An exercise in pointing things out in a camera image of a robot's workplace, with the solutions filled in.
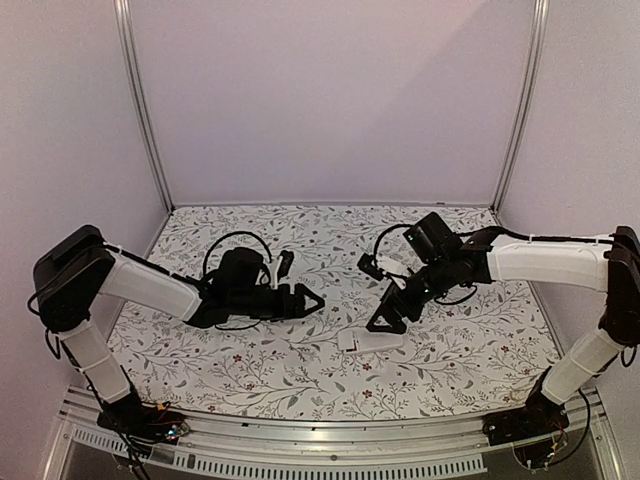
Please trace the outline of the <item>white remote control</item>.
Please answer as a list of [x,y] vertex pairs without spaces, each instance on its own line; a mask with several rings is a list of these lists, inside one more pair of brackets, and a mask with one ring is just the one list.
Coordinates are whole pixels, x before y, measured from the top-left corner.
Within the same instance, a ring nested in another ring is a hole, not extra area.
[[372,333],[365,328],[351,328],[338,333],[338,349],[347,355],[360,355],[394,350],[404,345],[402,335]]

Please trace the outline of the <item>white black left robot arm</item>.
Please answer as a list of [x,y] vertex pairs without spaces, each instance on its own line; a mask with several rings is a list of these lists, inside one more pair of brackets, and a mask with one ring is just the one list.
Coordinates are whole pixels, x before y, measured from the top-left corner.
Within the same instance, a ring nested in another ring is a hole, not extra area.
[[134,303],[199,329],[217,327],[232,316],[271,322],[305,318],[323,309],[325,301],[302,283],[284,283],[292,262],[288,250],[274,256],[270,250],[236,247],[223,253],[217,268],[204,268],[200,278],[192,278],[111,245],[97,227],[84,225],[36,261],[27,308],[110,405],[111,419],[126,433],[138,434],[149,415],[91,323],[96,298]]

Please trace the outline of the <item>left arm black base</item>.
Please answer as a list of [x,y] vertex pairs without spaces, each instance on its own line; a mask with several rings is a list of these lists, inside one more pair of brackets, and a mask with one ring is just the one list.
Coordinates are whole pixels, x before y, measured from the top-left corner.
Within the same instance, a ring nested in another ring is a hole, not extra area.
[[135,389],[113,402],[96,399],[101,408],[98,425],[135,441],[176,444],[190,432],[186,417],[172,410],[169,402],[147,405]]

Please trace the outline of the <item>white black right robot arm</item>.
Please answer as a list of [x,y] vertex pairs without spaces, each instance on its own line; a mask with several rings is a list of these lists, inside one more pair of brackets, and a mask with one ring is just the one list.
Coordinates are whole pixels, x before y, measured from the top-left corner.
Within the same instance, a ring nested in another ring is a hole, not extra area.
[[526,281],[605,293],[597,327],[548,368],[518,412],[524,435],[539,435],[554,422],[554,405],[564,404],[624,349],[639,344],[639,239],[630,227],[593,238],[524,235],[499,226],[456,233],[431,212],[399,228],[422,266],[412,271],[377,251],[360,257],[359,270],[391,282],[366,325],[371,333],[405,333],[427,303],[440,302],[455,287]]

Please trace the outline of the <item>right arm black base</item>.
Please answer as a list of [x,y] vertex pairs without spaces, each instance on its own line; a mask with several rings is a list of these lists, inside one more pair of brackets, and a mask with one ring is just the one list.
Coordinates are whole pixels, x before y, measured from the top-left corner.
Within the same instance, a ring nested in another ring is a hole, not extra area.
[[568,426],[564,406],[553,403],[538,389],[529,394],[522,407],[482,418],[482,432],[491,446],[526,441],[514,449],[514,455],[530,470],[551,465]]

